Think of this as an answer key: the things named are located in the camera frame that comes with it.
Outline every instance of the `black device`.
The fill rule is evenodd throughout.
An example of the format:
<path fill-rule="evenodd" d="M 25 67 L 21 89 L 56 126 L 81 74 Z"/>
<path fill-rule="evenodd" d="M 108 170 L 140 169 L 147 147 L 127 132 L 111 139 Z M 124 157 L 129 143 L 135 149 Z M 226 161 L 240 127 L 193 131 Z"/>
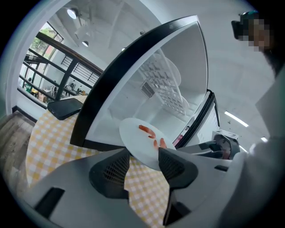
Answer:
<path fill-rule="evenodd" d="M 59 120 L 64 120 L 76 113 L 78 113 L 82 107 L 82 103 L 75 99 L 70 98 L 61 101 L 55 101 L 48 103 L 48 110 Z"/>

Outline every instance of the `vent grille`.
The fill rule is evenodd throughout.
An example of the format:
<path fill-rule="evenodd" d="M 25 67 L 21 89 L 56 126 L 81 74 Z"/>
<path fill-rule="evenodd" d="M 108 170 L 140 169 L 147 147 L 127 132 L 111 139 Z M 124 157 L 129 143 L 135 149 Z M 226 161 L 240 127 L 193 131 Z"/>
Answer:
<path fill-rule="evenodd" d="M 151 98 L 154 94 L 155 91 L 152 89 L 152 87 L 150 86 L 150 84 L 148 84 L 147 80 L 145 80 L 143 82 L 143 84 L 141 85 L 141 91 L 148 97 Z"/>
<path fill-rule="evenodd" d="M 106 167 L 103 174 L 104 177 L 113 182 L 124 187 L 125 176 L 129 169 L 129 156 L 120 157 L 115 162 L 112 162 L 109 166 Z"/>
<path fill-rule="evenodd" d="M 159 154 L 159 168 L 167 181 L 181 175 L 184 172 L 184 165 L 167 155 Z"/>

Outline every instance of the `perforated panel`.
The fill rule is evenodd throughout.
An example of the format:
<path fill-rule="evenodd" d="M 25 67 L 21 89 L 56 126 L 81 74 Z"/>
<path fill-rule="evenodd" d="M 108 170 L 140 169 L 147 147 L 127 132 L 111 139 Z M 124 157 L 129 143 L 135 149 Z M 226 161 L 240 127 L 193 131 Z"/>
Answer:
<path fill-rule="evenodd" d="M 129 156 L 123 156 L 107 166 L 103 172 L 103 175 L 107 181 L 111 181 L 124 187 L 125 176 L 128 169 Z"/>
<path fill-rule="evenodd" d="M 175 82 L 176 79 L 172 76 L 169 66 L 160 54 L 149 57 L 141 65 L 139 72 L 153 85 L 165 105 L 186 114 L 179 87 Z"/>
<path fill-rule="evenodd" d="M 184 172 L 184 165 L 168 156 L 166 153 L 159 154 L 159 167 L 167 181 Z"/>

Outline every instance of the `yellow checkered tablecloth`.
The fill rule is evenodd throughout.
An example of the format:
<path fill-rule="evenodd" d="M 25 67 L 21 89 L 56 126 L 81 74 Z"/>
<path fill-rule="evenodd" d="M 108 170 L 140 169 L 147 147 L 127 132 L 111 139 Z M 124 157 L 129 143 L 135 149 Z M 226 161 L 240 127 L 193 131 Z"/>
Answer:
<path fill-rule="evenodd" d="M 74 98 L 84 102 L 86 96 Z M 102 153 L 69 143 L 77 116 L 60 121 L 47 110 L 38 119 L 26 157 L 29 186 L 66 162 Z M 129 203 L 137 215 L 150 227 L 162 227 L 169 195 L 169 185 L 162 173 L 130 157 L 125 189 L 129 191 Z"/>

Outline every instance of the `floor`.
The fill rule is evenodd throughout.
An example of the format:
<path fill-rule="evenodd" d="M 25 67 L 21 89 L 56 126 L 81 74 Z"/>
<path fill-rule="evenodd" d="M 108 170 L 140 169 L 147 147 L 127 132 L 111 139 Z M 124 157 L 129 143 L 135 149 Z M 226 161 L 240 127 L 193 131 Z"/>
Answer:
<path fill-rule="evenodd" d="M 10 190 L 19 197 L 28 187 L 25 159 L 34 126 L 18 111 L 0 122 L 0 172 Z"/>

